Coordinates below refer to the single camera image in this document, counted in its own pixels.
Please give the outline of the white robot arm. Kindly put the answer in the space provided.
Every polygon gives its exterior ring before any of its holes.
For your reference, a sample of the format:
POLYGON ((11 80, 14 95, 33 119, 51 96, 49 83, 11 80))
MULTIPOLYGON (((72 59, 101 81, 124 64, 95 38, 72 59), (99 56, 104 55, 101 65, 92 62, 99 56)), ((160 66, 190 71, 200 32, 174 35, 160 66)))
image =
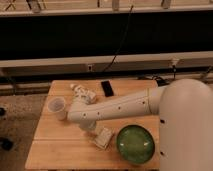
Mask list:
POLYGON ((213 171, 213 89, 195 79, 101 103, 73 100, 68 119, 84 129, 99 120, 157 114, 160 171, 213 171))

